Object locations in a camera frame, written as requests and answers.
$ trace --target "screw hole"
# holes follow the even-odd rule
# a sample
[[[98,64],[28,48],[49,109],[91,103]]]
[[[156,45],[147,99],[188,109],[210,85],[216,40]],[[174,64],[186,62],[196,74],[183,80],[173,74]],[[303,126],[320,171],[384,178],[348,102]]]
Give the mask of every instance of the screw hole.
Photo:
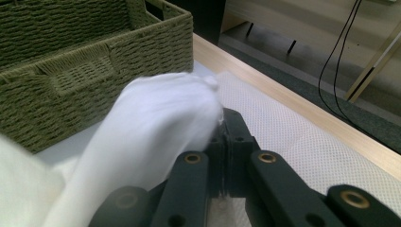
[[[276,157],[269,153],[261,153],[258,158],[264,163],[274,163],[276,161]]]
[[[132,208],[136,202],[138,201],[138,197],[133,193],[125,193],[120,196],[115,201],[115,205],[122,210]]]
[[[171,216],[168,219],[168,226],[170,227],[182,227],[185,225],[185,218],[180,215]]]
[[[184,159],[188,164],[196,164],[201,161],[199,154],[188,154]]]
[[[365,209],[371,205],[365,197],[355,191],[342,191],[340,196],[346,203],[359,209]]]
[[[307,214],[306,221],[307,221],[307,223],[310,224],[310,226],[313,226],[313,227],[324,227],[325,226],[324,220],[315,214]]]

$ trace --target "black clamp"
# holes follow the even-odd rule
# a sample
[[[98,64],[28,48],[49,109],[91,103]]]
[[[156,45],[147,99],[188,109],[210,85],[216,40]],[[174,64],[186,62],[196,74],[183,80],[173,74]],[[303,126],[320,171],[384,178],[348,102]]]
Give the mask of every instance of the black clamp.
[[[277,153],[260,150],[242,116],[224,110],[224,123],[204,152],[181,154],[167,181],[149,192],[114,191],[91,227],[204,227],[210,198],[246,198],[253,227],[401,226],[401,219],[368,192],[330,187],[327,196],[309,188]]]

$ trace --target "woven basket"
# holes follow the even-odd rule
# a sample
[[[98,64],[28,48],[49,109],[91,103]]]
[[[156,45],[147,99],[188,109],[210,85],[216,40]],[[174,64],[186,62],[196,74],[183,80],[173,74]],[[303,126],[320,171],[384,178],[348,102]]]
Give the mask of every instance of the woven basket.
[[[0,0],[0,50],[0,132],[35,153],[102,120],[136,77],[192,71],[192,16],[162,0]]]

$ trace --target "black cable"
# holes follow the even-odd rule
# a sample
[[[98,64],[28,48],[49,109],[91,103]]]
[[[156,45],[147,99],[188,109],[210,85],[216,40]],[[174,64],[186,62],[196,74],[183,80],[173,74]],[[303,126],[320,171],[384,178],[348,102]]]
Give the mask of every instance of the black cable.
[[[349,23],[349,21],[350,21],[352,15],[353,15],[353,13],[354,13],[354,10],[355,10],[355,8],[356,8],[356,6],[357,6],[358,1],[359,1],[359,0],[356,0],[356,1],[355,1],[354,5],[353,5],[353,7],[352,7],[352,10],[351,10],[351,12],[350,12],[350,14],[349,14],[349,16],[348,16],[348,19],[347,19],[347,21],[345,22],[344,27],[342,28],[342,31],[341,31],[341,33],[340,33],[340,35],[339,35],[339,38],[337,39],[336,44],[334,45],[333,50],[332,50],[331,53],[330,53],[330,56],[328,57],[327,61],[326,61],[325,64],[324,64],[324,67],[323,67],[323,69],[322,69],[322,71],[321,71],[321,75],[319,76],[319,83],[318,83],[319,97],[320,97],[320,99],[322,100],[322,102],[324,103],[324,105],[327,107],[327,109],[330,110],[333,114],[335,114],[335,115],[336,115],[337,117],[339,117],[339,118],[344,118],[344,117],[342,117],[340,114],[338,114],[338,113],[335,112],[333,109],[331,109],[330,106],[329,106],[329,105],[324,101],[324,99],[323,99],[322,92],[321,92],[321,81],[322,81],[322,77],[323,77],[324,70],[325,70],[327,64],[330,62],[330,59],[331,59],[331,57],[333,56],[334,51],[336,51],[337,45],[339,44],[339,42],[340,42],[340,40],[341,40],[341,37],[342,37],[342,34],[344,33],[344,30],[347,28],[347,25],[348,25],[348,23]]]
[[[318,84],[318,88],[319,88],[319,97],[321,98],[321,100],[322,100],[322,102],[324,103],[324,105],[325,105],[332,113],[334,113],[337,117],[342,118],[342,119],[348,121],[348,123],[350,123],[351,126],[353,126],[354,128],[356,128],[356,129],[359,130],[359,131],[362,131],[363,133],[365,133],[366,135],[370,136],[371,138],[375,139],[376,142],[380,143],[381,145],[383,145],[383,146],[385,146],[385,147],[387,147],[387,148],[389,148],[389,149],[392,149],[392,148],[390,148],[387,144],[385,144],[383,141],[381,141],[380,139],[378,139],[377,137],[375,137],[375,136],[372,135],[371,133],[367,132],[366,130],[364,130],[363,128],[361,128],[361,127],[360,127],[359,125],[357,125],[356,123],[354,123],[354,122],[343,112],[343,110],[341,109],[340,104],[339,104],[339,99],[338,99],[338,97],[337,97],[337,91],[336,91],[336,87],[337,87],[337,86],[336,86],[336,84],[337,84],[337,78],[338,78],[338,75],[339,75],[340,60],[341,60],[341,57],[342,57],[342,52],[343,52],[344,47],[345,47],[345,42],[346,42],[346,40],[347,40],[348,33],[349,33],[349,31],[351,30],[351,26],[352,26],[352,24],[354,23],[355,18],[356,18],[356,16],[357,16],[357,11],[358,11],[358,9],[359,9],[359,6],[360,6],[361,2],[362,2],[362,0],[356,0],[355,4],[354,4],[354,6],[353,6],[353,8],[352,8],[352,10],[351,10],[351,13],[350,13],[350,15],[348,16],[348,19],[347,19],[347,21],[346,21],[344,27],[342,28],[342,31],[341,31],[341,33],[340,33],[340,35],[339,35],[339,38],[337,39],[337,42],[336,42],[336,44],[334,45],[334,48],[333,48],[332,52],[330,53],[329,58],[327,59],[326,63],[324,64],[324,67],[323,67],[323,69],[322,69],[321,75],[320,75],[320,77],[319,77],[319,84]],[[339,111],[340,111],[341,114],[342,114],[342,115],[341,115],[341,114],[336,113],[333,109],[331,109],[331,108],[328,106],[328,104],[324,101],[324,99],[323,99],[323,97],[322,97],[322,93],[321,93],[321,81],[322,81],[322,77],[323,77],[323,72],[324,72],[324,70],[325,70],[327,64],[329,63],[329,61],[330,61],[330,59],[331,59],[331,57],[332,57],[334,51],[336,50],[337,45],[338,45],[339,42],[340,42],[341,36],[342,36],[344,30],[347,28],[347,26],[348,26],[348,29],[347,29],[347,31],[346,31],[346,33],[345,33],[345,36],[344,36],[344,39],[343,39],[343,41],[342,41],[341,51],[340,51],[340,54],[339,54],[339,59],[338,59],[338,61],[337,61],[337,65],[336,65],[336,74],[335,74],[335,76],[334,76],[334,83],[333,83],[334,98],[335,98],[335,100],[336,100],[337,108],[339,109]]]
[[[346,40],[347,40],[348,33],[350,32],[351,26],[352,26],[352,24],[354,23],[355,18],[356,18],[356,16],[357,16],[357,11],[359,10],[360,3],[362,3],[362,0],[360,0],[360,1],[357,3],[357,8],[355,9],[354,16],[353,16],[353,18],[352,18],[352,20],[351,20],[350,25],[348,26],[347,32],[345,33],[344,39],[343,39],[343,41],[342,41],[341,52],[340,52],[340,55],[339,55],[339,59],[337,60],[336,75],[334,76],[334,83],[333,83],[333,92],[334,92],[334,98],[335,98],[335,100],[336,100],[337,108],[338,108],[339,111],[342,113],[342,115],[343,115],[352,125],[356,126],[357,128],[359,128],[359,127],[357,126],[357,124],[355,124],[350,118],[348,118],[348,116],[342,111],[342,109],[341,109],[341,107],[340,107],[340,104],[339,104],[339,99],[338,99],[338,97],[337,97],[336,87],[337,87],[337,77],[339,76],[339,68],[340,68],[340,61],[341,61],[341,57],[342,57],[342,52],[344,51],[345,42],[346,42]]]

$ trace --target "gray carpet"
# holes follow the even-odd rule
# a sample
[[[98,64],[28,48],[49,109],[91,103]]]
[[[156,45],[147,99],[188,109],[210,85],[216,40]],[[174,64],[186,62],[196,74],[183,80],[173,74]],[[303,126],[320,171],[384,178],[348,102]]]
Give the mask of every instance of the gray carpet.
[[[238,59],[246,62],[251,67],[262,72],[263,74],[268,75],[270,78],[281,83],[282,85],[286,86],[293,92],[304,97],[305,99],[309,100],[315,105],[333,114],[331,111],[327,109],[327,107],[320,99],[319,91],[316,86],[313,86],[310,83],[307,83],[303,80],[297,79],[294,76],[285,73],[271,65],[263,63],[262,61],[254,58],[253,56],[249,56],[235,49],[234,47],[229,46],[228,44],[220,42],[218,44],[218,47],[227,51],[228,53],[232,54]],[[325,91],[322,91],[322,94],[325,102],[329,105],[329,107],[335,110],[337,113],[340,113],[339,109],[337,108],[334,96],[328,94]],[[365,134],[371,136],[376,141],[394,150],[398,154],[401,154],[400,127],[377,115],[362,110],[359,107],[353,105],[352,103],[346,102],[342,99],[339,99],[339,104],[342,111],[353,123],[343,118],[340,118],[341,120],[359,129]]]

